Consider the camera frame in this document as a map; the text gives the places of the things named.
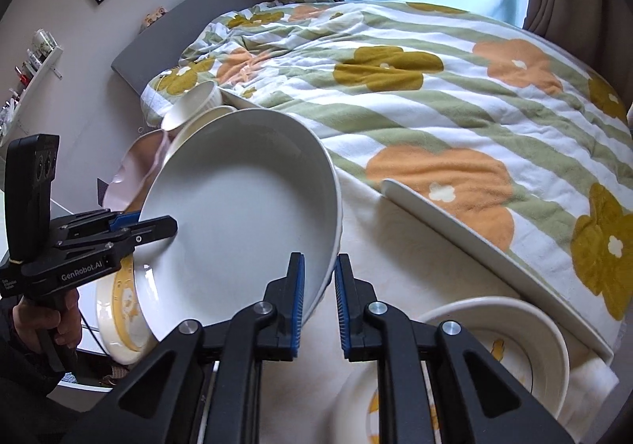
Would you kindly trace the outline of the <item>person's left hand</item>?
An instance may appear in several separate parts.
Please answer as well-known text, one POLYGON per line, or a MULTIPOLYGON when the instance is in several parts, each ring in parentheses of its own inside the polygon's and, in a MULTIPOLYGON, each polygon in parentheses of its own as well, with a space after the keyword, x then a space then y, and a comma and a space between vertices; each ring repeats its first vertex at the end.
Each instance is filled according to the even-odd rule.
POLYGON ((75 349, 83 337, 81 331, 81 314, 78 301, 80 293, 72 290, 65 293, 65 313, 29 304, 26 299, 12 309, 12 317, 17 336, 28 349, 41 352, 38 331, 54 329, 55 342, 62 347, 75 349))

